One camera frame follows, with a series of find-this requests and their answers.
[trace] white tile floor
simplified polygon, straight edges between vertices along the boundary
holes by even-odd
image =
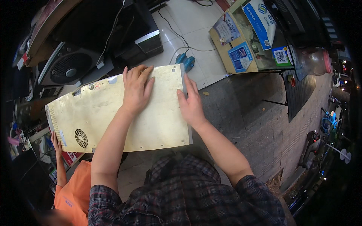
[[[203,7],[188,0],[170,0],[160,10],[160,13],[168,20],[172,29],[185,38],[189,46],[199,50],[215,49],[209,30],[223,13],[217,3],[214,2],[210,7]],[[170,29],[167,21],[162,19],[158,12],[154,12],[152,16],[160,30],[164,52],[142,62],[142,64],[148,66],[168,65],[176,49],[187,45]],[[186,48],[178,50],[171,63],[175,63],[177,55],[185,51]],[[193,56],[196,58],[195,65],[188,75],[197,83],[199,90],[226,76],[225,67],[217,50],[199,52],[190,49],[186,55],[187,57]],[[75,86],[65,86],[60,95],[62,96],[75,89]]]

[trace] cardboard box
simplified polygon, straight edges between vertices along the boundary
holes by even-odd
[[[245,36],[243,35],[243,32],[241,31],[240,26],[238,25],[238,23],[236,22],[235,17],[233,16],[232,12],[227,9],[224,14],[221,16],[221,19],[225,19],[225,13],[228,13],[228,15],[230,16],[230,19],[233,21],[233,23],[235,24],[236,29],[238,30],[238,32],[240,33],[240,37],[235,38],[234,40],[232,40],[229,43],[226,43],[224,45],[222,45],[221,41],[220,41],[220,37],[219,34],[217,33],[217,31],[215,30],[214,26],[211,28],[211,30],[209,31],[209,34],[219,52],[219,55],[221,57],[221,60],[224,63],[224,66],[226,68],[226,71],[229,75],[231,74],[241,74],[241,73],[250,73],[250,72],[258,72],[258,67],[256,65],[255,62],[255,58],[254,55],[251,54],[252,56],[252,61],[249,64],[248,68],[246,69],[246,71],[244,72],[237,72],[236,68],[233,64],[233,61],[231,60],[231,57],[228,53],[229,50],[233,49],[234,47],[246,42],[246,45],[248,46],[249,50],[251,50]]]

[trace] cable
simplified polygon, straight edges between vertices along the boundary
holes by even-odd
[[[196,2],[197,4],[202,5],[202,6],[205,6],[205,7],[212,6],[212,1],[211,1],[211,0],[210,0],[210,2],[211,2],[211,4],[210,4],[210,5],[203,5],[203,4],[199,3],[197,0],[195,0],[195,2]]]
[[[172,27],[171,27],[171,25],[170,25],[170,23],[168,22],[168,20],[165,18],[165,17],[163,17],[162,15],[161,15],[161,13],[160,13],[160,10],[161,9],[159,9],[159,15],[161,16],[161,18],[163,18],[165,21],[167,21],[167,23],[168,23],[168,25],[170,26],[170,28],[171,28],[171,30],[175,33],[175,34],[177,34],[178,36],[180,36],[184,41],[185,41],[185,43],[186,43],[186,45],[187,45],[187,50],[185,51],[185,53],[187,53],[187,51],[190,49],[190,46],[189,46],[189,44],[186,42],[186,40],[185,40],[185,38],[184,37],[182,37],[181,35],[179,35],[178,33],[176,33],[173,29],[172,29]]]
[[[179,49],[182,49],[182,48],[190,48],[190,49],[193,49],[193,50],[196,50],[196,51],[200,51],[200,52],[208,52],[208,51],[213,51],[213,50],[216,50],[216,49],[213,49],[213,50],[198,50],[198,49],[195,49],[193,47],[180,47],[178,48],[173,54],[172,54],[172,58],[170,60],[170,62],[168,64],[171,64],[172,62],[172,59],[173,59],[173,56],[175,55],[175,53],[179,50]]]
[[[115,24],[116,24],[116,21],[117,21],[117,17],[118,17],[118,15],[119,15],[119,13],[121,12],[121,10],[123,9],[123,6],[125,5],[125,1],[126,1],[126,0],[123,0],[122,7],[119,9],[117,15],[115,16],[115,19],[114,19],[114,22],[113,22],[113,26],[112,26],[112,30],[111,30],[111,32],[109,33],[109,36],[108,36],[107,41],[106,41],[106,44],[105,44],[105,46],[104,46],[104,50],[103,50],[102,54],[99,56],[98,61],[97,61],[97,63],[96,63],[96,66],[98,65],[99,60],[100,60],[101,57],[103,56],[104,51],[106,51],[107,44],[108,44],[108,40],[109,40],[109,38],[111,37],[111,35],[112,35],[112,33],[113,33],[113,30],[114,30],[114,27],[115,27]]]

